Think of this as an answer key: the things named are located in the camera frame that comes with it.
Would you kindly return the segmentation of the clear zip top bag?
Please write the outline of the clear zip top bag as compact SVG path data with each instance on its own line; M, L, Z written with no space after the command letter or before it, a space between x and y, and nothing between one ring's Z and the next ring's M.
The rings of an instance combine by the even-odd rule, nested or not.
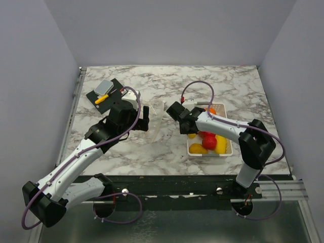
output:
M145 132L143 137L144 141L148 144L153 143L160 131L161 121L163 118L165 103L160 99L144 101L143 106L149 107L149 124L148 131Z

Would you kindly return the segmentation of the red strawberry toy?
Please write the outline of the red strawberry toy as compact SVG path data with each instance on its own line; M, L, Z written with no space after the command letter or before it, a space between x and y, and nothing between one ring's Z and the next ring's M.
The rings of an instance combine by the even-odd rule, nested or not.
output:
M215 135L206 135L201 142L203 148L207 150L214 150L217 146L217 139Z

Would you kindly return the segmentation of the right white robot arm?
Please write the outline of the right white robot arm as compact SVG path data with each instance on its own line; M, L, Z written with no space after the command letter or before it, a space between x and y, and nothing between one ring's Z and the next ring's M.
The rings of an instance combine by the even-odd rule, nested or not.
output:
M213 115L200 107L188 110L179 102L174 102L167 109L167 114L179 123L181 134L209 132L237 143L243 165L232 191L239 198L244 198L251 192L251 184L276 148L274 139L261 121L234 121Z

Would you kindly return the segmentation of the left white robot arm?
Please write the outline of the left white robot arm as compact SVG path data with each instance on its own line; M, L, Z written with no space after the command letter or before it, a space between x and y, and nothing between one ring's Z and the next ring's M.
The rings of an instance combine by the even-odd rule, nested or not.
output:
M26 209L47 228L58 223L68 209L89 199L116 198L129 191L117 189L103 174L95 174L88 181L73 185L92 162L99 159L119 141L126 140L131 130L148 131L149 107L134 108L128 101L116 102L109 115L91 126L85 137L58 167L47 176L22 188Z

